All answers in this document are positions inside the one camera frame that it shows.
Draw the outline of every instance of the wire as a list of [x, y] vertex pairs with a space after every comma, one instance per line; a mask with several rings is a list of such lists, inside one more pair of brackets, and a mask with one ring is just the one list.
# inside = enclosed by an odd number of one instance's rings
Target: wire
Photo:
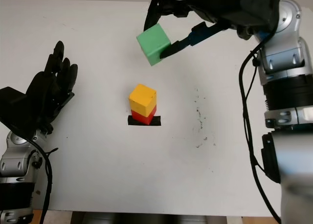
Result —
[[253, 77], [252, 77], [252, 80], [251, 80], [251, 83], [250, 83], [250, 87], [249, 87], [248, 93], [246, 94], [246, 100], [248, 99], [249, 94], [250, 94], [250, 91], [251, 91], [251, 89], [252, 89], [252, 85], [253, 85], [254, 78], [255, 78], [255, 76], [256, 76], [257, 70], [258, 70], [258, 68], [255, 67], [254, 74], [253, 74]]
[[43, 156], [43, 158], [45, 159], [45, 172], [47, 174], [48, 183], [47, 183], [47, 188], [46, 188], [46, 192], [45, 192], [45, 201], [44, 201], [44, 206], [43, 206], [43, 212], [41, 214], [40, 222], [39, 222], [40, 224], [43, 224], [44, 219], [45, 219], [45, 215], [47, 213], [49, 203], [50, 203], [50, 193], [52, 190], [52, 167], [51, 167], [51, 163], [50, 163], [48, 155], [46, 154], [46, 152], [43, 151], [41, 146], [39, 146], [36, 142], [34, 142], [33, 140], [31, 140], [29, 138], [25, 138], [25, 140], [27, 142], [29, 142], [30, 144], [32, 144], [40, 152], [40, 154]]
[[239, 71], [239, 86], [240, 86], [240, 93], [241, 93], [241, 98], [242, 98], [242, 102], [243, 102], [243, 118], [244, 118], [244, 128], [245, 128], [245, 134], [246, 134], [246, 140], [247, 140], [247, 144], [248, 144], [248, 148], [249, 148], [249, 154], [250, 154], [250, 163], [251, 163], [251, 168], [252, 168], [252, 173], [253, 173], [253, 177], [255, 180], [255, 183], [259, 189], [259, 192], [267, 206], [267, 208], [269, 209], [270, 213], [272, 214], [272, 216], [275, 218], [275, 220], [280, 224], [281, 223], [281, 219], [280, 217], [276, 214], [275, 210], [273, 209], [273, 207], [271, 206], [268, 198], [266, 197], [266, 194], [260, 184], [259, 178], [258, 178], [258, 174], [256, 171], [256, 166], [260, 166], [260, 164], [258, 163], [256, 157], [254, 156], [254, 149], [253, 149], [253, 140], [252, 140], [252, 131], [251, 131], [251, 124], [250, 124], [250, 119], [249, 119], [249, 114], [248, 114], [248, 108], [247, 108], [247, 98], [248, 95], [250, 93], [250, 90], [252, 88], [252, 84], [255, 78], [255, 74], [256, 74], [256, 70], [254, 72], [250, 87], [249, 87], [249, 91], [247, 93], [247, 95], [245, 94], [245, 88], [244, 88], [244, 83], [243, 83], [243, 73], [245, 70], [246, 65], [248, 64], [248, 62], [250, 61], [250, 59], [274, 36], [276, 29], [274, 29], [266, 38], [264, 38], [246, 57], [246, 59], [244, 60], [244, 62], [241, 65], [240, 71]]

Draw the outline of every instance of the green cube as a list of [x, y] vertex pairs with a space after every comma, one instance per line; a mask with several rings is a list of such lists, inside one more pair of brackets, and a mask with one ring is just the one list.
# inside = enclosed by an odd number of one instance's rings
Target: green cube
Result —
[[137, 36], [137, 40], [151, 66], [161, 61], [160, 54], [166, 47], [171, 45], [170, 39], [168, 39], [160, 24], [156, 24], [141, 33]]

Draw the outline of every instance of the yellow cube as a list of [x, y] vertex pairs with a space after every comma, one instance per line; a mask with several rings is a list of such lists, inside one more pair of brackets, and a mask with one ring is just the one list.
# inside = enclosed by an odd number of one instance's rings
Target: yellow cube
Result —
[[157, 92], [155, 90], [142, 84], [137, 85], [129, 95], [131, 109], [144, 117], [148, 117], [157, 105], [156, 96]]

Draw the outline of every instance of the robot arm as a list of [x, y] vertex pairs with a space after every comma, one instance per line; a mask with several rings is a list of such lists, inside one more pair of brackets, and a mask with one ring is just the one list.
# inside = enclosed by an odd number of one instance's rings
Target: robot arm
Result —
[[45, 159], [48, 187], [41, 223], [49, 205], [52, 170], [45, 147], [51, 122], [74, 96], [77, 65], [63, 60], [64, 45], [58, 42], [45, 70], [32, 80], [26, 94], [10, 87], [0, 90], [0, 121], [11, 132], [0, 160], [0, 224], [27, 224], [33, 217], [32, 193], [38, 169]]
[[293, 0], [152, 0], [144, 30], [162, 15], [186, 17], [192, 10], [215, 25], [197, 25], [187, 38], [165, 49], [161, 58], [228, 28], [245, 40], [255, 35], [259, 42], [273, 34], [254, 63], [267, 99], [265, 123], [274, 129], [262, 137], [264, 171], [282, 187], [282, 220], [276, 216], [277, 221], [313, 223], [313, 69], [307, 44], [299, 36], [300, 6]]

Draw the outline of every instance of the table surface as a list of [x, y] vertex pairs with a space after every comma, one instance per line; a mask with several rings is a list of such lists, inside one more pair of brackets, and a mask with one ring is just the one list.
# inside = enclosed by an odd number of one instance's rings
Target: table surface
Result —
[[[240, 65], [256, 41], [225, 31], [154, 67], [140, 50], [148, 4], [75, 0], [0, 1], [0, 86], [25, 92], [58, 40], [79, 67], [75, 97], [53, 122], [50, 209], [189, 215], [269, 216], [249, 164], [238, 85]], [[301, 34], [313, 50], [313, 14]], [[168, 16], [171, 41], [201, 20]], [[253, 74], [245, 73], [246, 88]], [[128, 126], [128, 96], [142, 83], [157, 90], [162, 126]], [[255, 151], [261, 161], [263, 91], [249, 97]], [[8, 129], [0, 125], [0, 154]], [[42, 207], [44, 171], [34, 207]], [[280, 186], [260, 173], [280, 213]]]

